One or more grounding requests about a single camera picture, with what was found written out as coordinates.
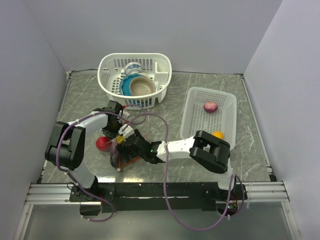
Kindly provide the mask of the red fake apple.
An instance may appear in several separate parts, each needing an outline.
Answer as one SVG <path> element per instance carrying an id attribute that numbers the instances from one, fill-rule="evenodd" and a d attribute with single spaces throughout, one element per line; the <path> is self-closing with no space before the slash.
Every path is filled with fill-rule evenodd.
<path id="1" fill-rule="evenodd" d="M 96 140 L 95 146 L 99 151 L 109 153 L 112 150 L 112 143 L 113 141 L 108 137 L 101 136 Z"/>

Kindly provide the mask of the clear zip top bag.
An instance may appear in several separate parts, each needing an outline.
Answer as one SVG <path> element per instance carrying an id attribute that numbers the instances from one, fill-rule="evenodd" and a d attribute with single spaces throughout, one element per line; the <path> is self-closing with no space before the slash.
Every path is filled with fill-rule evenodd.
<path id="1" fill-rule="evenodd" d="M 151 142 L 143 135 L 136 132 L 129 137 L 118 135 L 114 139 L 104 141 L 102 151 L 110 155 L 110 165 L 120 171 L 124 166 L 131 164 L 141 158 L 146 150 L 151 149 Z"/>

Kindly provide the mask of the purple fake eggplant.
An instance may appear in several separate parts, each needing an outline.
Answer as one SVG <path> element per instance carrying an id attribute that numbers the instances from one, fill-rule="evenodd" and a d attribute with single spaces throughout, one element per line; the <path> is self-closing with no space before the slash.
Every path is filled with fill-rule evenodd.
<path id="1" fill-rule="evenodd" d="M 121 155 L 117 150 L 118 143 L 116 141 L 111 142 L 110 146 L 110 164 L 113 168 L 119 168 L 121 162 Z"/>

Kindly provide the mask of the purple fake onion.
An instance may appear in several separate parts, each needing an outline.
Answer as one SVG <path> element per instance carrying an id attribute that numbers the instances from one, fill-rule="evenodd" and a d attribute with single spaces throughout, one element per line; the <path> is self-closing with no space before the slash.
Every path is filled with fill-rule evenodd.
<path id="1" fill-rule="evenodd" d="M 204 105 L 203 105 L 203 109 L 207 112 L 207 113 L 214 113 L 218 110 L 219 106 L 217 103 L 215 102 L 212 102 L 212 101 L 209 101 L 209 102 L 206 102 Z"/>

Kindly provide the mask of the small yellow fake fruit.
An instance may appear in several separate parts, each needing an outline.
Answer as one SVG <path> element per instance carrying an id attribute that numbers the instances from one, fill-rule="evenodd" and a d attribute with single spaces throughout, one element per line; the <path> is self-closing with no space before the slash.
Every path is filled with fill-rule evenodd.
<path id="1" fill-rule="evenodd" d="M 217 137 L 217 138 L 219 138 L 219 139 L 221 139 L 221 140 L 224 140 L 224 133 L 221 132 L 221 131 L 214 131 L 214 132 L 212 133 L 212 135 L 215 136 L 215 137 Z"/>

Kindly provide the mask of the yellow fake lemon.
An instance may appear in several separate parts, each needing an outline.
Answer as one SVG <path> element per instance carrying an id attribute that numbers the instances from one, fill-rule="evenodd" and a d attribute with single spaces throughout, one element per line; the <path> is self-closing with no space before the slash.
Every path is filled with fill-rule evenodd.
<path id="1" fill-rule="evenodd" d="M 117 136 L 116 142 L 122 144 L 125 141 L 125 138 L 122 135 Z"/>

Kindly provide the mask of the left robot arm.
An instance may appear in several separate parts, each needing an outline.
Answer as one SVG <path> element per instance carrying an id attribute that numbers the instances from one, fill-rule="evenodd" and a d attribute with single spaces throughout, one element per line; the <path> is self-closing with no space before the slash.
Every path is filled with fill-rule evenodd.
<path id="1" fill-rule="evenodd" d="M 70 174 L 70 178 L 82 186 L 81 195 L 88 201 L 100 197 L 98 179 L 83 162 L 86 137 L 102 130 L 104 137 L 97 143 L 103 152 L 110 152 L 112 140 L 122 126 L 121 118 L 124 107 L 110 101 L 106 107 L 96 108 L 83 120 L 72 122 L 58 121 L 54 124 L 44 158 L 60 171 Z"/>

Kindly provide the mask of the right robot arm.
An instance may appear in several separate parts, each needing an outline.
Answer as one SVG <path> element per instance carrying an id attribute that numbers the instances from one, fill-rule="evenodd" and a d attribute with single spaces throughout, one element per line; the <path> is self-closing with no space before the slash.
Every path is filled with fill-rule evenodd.
<path id="1" fill-rule="evenodd" d="M 232 198 L 236 192 L 235 175 L 230 164 L 231 145 L 208 132 L 198 130 L 195 136 L 176 141 L 147 141 L 135 129 L 119 130 L 117 151 L 123 158 L 142 158 L 150 164 L 164 164 L 170 160 L 193 159 L 206 170 L 217 175 L 219 195 Z"/>

